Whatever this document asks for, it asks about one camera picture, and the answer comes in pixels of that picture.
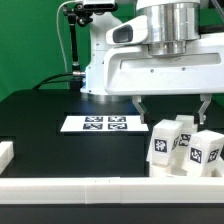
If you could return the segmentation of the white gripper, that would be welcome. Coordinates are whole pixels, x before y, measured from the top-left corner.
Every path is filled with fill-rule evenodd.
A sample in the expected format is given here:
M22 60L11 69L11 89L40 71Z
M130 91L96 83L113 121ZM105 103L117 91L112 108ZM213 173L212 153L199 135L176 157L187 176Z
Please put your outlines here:
M104 59L104 88L131 95L142 124L150 115L141 96L201 94L199 124L206 120L211 93L224 92L224 46L195 42L178 56L151 56L144 45L110 49Z

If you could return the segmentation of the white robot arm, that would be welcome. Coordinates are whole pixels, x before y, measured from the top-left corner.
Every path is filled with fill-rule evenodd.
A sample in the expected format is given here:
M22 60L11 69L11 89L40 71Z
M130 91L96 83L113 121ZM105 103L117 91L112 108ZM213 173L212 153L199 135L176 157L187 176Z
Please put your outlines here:
M211 95L224 93L224 3L135 0L135 17L112 15L120 0L83 0L93 20L84 91L130 96L141 119L145 95L198 94L202 124Z

